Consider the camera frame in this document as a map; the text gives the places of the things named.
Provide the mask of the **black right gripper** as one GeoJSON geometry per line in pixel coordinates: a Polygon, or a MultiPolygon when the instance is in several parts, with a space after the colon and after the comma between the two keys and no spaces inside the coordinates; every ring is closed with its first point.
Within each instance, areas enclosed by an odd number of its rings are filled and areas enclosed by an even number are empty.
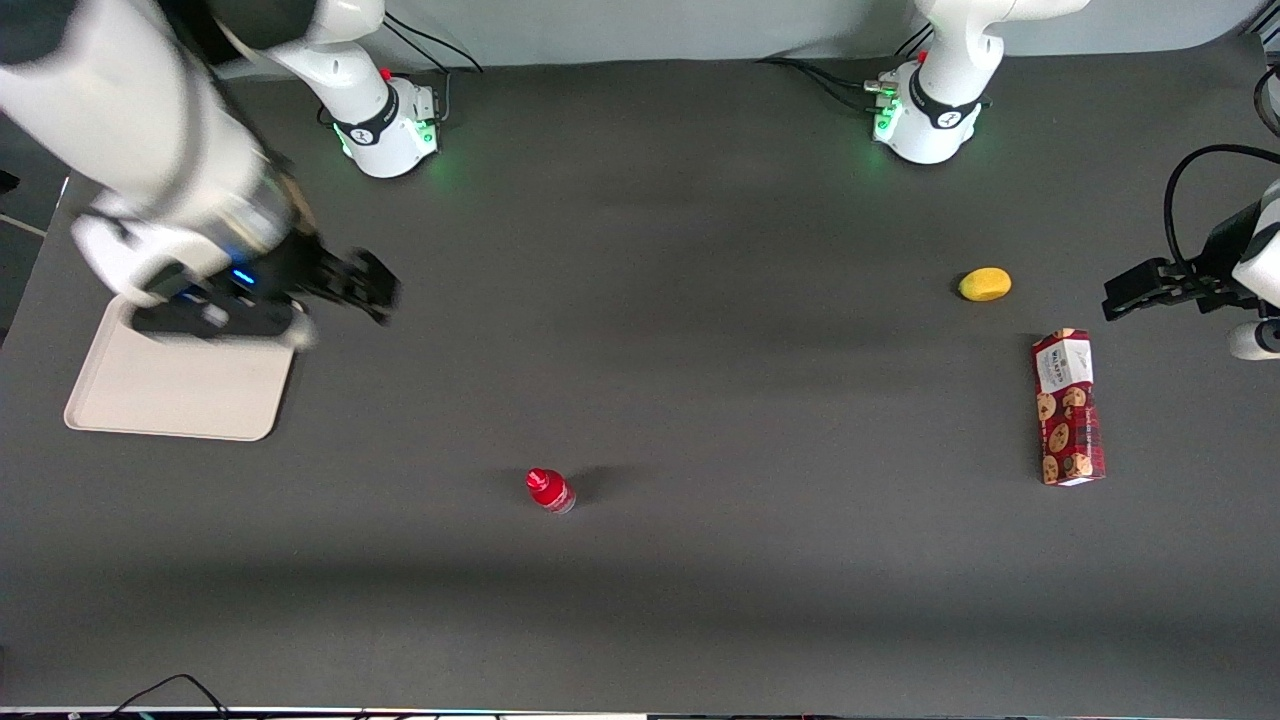
{"type": "Polygon", "coordinates": [[[329,252],[319,233],[292,231],[275,249],[256,256],[234,255],[215,274],[215,305],[288,302],[311,296],[340,302],[387,325],[401,296],[401,282],[372,252],[353,249],[346,258],[329,252]]]}

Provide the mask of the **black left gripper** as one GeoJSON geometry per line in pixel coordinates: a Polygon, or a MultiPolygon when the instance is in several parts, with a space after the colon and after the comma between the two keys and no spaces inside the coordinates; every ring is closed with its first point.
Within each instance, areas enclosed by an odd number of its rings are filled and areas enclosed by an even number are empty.
{"type": "Polygon", "coordinates": [[[1106,322],[1153,305],[1196,302],[1199,313],[1222,307],[1265,311],[1265,301],[1233,278],[1233,269],[1243,259],[1260,219],[1260,200],[1219,223],[1204,241],[1202,251],[1185,259],[1174,229],[1172,201],[1165,204],[1166,241],[1174,263],[1151,258],[1126,272],[1126,281],[1103,284],[1102,313],[1106,322]]]}

